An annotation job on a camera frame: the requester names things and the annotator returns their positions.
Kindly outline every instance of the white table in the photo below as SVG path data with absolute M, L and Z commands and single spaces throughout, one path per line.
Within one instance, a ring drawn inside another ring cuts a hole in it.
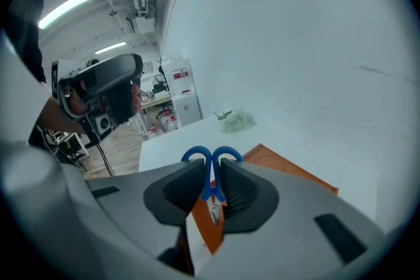
M 372 177 L 362 176 L 359 172 L 354 172 L 326 155 L 262 127 L 254 126 L 232 134 L 222 133 L 219 131 L 216 117 L 203 119 L 143 142 L 138 171 L 156 169 L 179 162 L 188 149 L 197 145 L 205 146 L 212 152 L 219 146 L 230 146 L 243 155 L 258 144 L 263 144 L 304 170 L 338 187 L 341 199 L 374 220 L 377 183 Z M 192 156 L 192 158 L 195 157 L 202 157 L 202 155 Z M 191 214 L 187 217 L 186 227 L 192 261 L 196 271 L 199 272 L 211 255 L 203 247 L 203 239 Z
M 154 98 L 148 99 L 147 102 L 142 103 L 141 110 L 151 108 L 152 106 L 165 103 L 171 100 L 171 95 L 167 91 L 159 92 Z

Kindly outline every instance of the ceiling light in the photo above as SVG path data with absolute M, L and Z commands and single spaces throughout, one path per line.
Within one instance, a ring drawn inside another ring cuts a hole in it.
M 118 48 L 118 47 L 121 47 L 121 46 L 125 46 L 125 42 L 120 42 L 120 43 L 117 43 L 117 44 L 115 44 L 115 45 L 112 45 L 112 46 L 109 46 L 109 47 L 103 48 L 103 49 L 101 49 L 101 50 L 98 50 L 97 52 L 94 52 L 94 53 L 95 53 L 95 54 L 100 54 L 101 52 L 106 52 L 106 51 L 108 51 L 108 50 L 111 50 L 111 49 L 114 49 L 114 48 Z
M 47 27 L 51 22 L 62 16 L 67 11 L 71 10 L 73 7 L 76 7 L 86 0 L 67 0 L 64 4 L 61 4 L 52 12 L 48 13 L 38 24 L 38 27 L 44 29 Z

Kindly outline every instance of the blue scissors handle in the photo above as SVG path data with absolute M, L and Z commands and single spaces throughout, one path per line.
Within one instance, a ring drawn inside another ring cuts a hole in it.
M 221 146 L 217 148 L 213 154 L 204 146 L 194 146 L 191 147 L 183 156 L 181 161 L 188 160 L 193 154 L 203 154 L 205 157 L 205 180 L 204 180 L 204 189 L 200 195 L 200 199 L 207 201 L 211 196 L 215 196 L 220 202 L 224 202 L 226 198 L 223 195 L 221 184 L 220 184 L 220 163 L 219 156 L 222 154 L 230 154 L 236 160 L 243 161 L 242 155 L 234 148 L 229 146 Z M 215 171 L 215 187 L 210 185 L 210 175 L 211 175 L 211 164 L 213 163 L 213 170 Z
M 240 153 L 237 150 L 229 146 L 221 146 L 213 152 L 213 156 L 211 160 L 213 162 L 213 170 L 215 171 L 215 183 L 216 183 L 214 195 L 217 197 L 217 199 L 220 202 L 224 202 L 226 200 L 222 192 L 221 183 L 220 183 L 220 174 L 219 174 L 219 170 L 221 168 L 220 163 L 219 163 L 219 156 L 221 156 L 222 154 L 230 154 L 237 161 L 243 161 L 242 155 L 240 155 Z
M 204 146 L 194 146 L 191 147 L 185 154 L 182 156 L 181 161 L 188 160 L 193 154 L 203 154 L 205 157 L 205 179 L 204 179 L 204 189 L 200 195 L 200 198 L 203 201 L 208 200 L 212 195 L 212 190 L 210 186 L 210 172 L 211 172 L 211 152 Z

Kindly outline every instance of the scissors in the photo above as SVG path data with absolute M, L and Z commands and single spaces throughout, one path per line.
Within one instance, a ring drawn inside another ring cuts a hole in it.
M 214 225 L 218 226 L 221 217 L 221 204 L 222 202 L 226 201 L 226 197 L 223 194 L 220 184 L 220 163 L 219 157 L 222 154 L 230 154 L 236 160 L 243 161 L 243 157 L 236 151 L 234 148 L 228 146 L 221 146 L 217 148 L 213 154 L 204 146 L 194 146 L 190 148 L 183 156 L 181 161 L 188 160 L 191 155 L 195 153 L 203 154 L 205 157 L 205 180 L 204 180 L 204 188 L 200 195 L 200 199 L 207 203 L 207 207 L 209 208 L 209 212 L 211 215 L 211 219 Z M 215 173 L 215 187 L 212 187 L 210 184 L 211 178 L 211 165 L 213 164 L 213 170 Z

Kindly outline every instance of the hand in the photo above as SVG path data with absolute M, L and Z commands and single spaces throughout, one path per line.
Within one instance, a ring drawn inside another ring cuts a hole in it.
M 81 87 L 85 89 L 84 82 L 81 82 Z M 132 84 L 131 85 L 131 105 L 133 106 L 134 113 L 140 112 L 140 105 L 142 101 L 140 97 L 138 96 L 139 92 L 140 92 L 140 88 L 137 85 Z M 89 110 L 89 105 L 81 101 L 75 89 L 72 89 L 70 93 L 68 104 L 69 104 L 70 111 L 72 111 L 75 115 L 83 115 L 87 113 Z

